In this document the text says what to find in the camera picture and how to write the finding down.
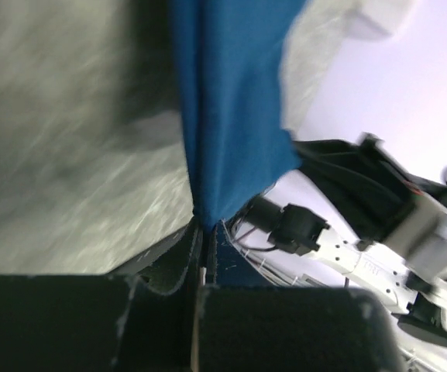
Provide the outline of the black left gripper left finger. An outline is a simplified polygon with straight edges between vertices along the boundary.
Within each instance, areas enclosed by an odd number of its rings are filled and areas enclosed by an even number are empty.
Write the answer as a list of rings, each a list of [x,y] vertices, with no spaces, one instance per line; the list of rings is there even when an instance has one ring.
[[[171,295],[183,284],[201,238],[198,223],[189,222],[116,267],[114,273],[136,275],[153,293]]]

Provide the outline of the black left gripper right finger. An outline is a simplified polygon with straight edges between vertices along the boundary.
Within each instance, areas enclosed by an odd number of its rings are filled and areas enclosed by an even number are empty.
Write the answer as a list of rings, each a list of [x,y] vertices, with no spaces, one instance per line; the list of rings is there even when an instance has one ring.
[[[220,287],[272,287],[232,245],[224,222],[219,222],[209,238],[205,283]]]

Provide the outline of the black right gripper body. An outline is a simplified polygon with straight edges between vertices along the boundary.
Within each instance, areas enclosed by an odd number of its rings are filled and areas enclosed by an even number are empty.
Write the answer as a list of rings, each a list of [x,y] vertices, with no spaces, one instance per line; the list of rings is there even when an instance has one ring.
[[[422,195],[447,208],[447,183],[408,173],[371,134],[360,143],[325,139],[296,141],[294,147],[299,170],[360,238],[360,249],[381,243],[403,256],[433,227],[434,209]]]

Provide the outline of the blue t shirt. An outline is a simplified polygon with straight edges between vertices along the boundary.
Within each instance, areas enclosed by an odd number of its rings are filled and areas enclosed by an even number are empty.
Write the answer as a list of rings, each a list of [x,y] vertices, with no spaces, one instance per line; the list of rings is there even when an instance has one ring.
[[[302,1],[170,3],[194,216],[211,231],[300,161],[279,69]]]

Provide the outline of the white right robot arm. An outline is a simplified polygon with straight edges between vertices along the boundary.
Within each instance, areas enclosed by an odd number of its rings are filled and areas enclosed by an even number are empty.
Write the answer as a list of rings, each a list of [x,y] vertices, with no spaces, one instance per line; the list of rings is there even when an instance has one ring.
[[[298,141],[301,172],[358,239],[344,240],[298,205],[253,198],[240,215],[269,248],[317,260],[378,295],[411,336],[447,347],[447,168],[442,182],[416,177],[370,134],[360,143]]]

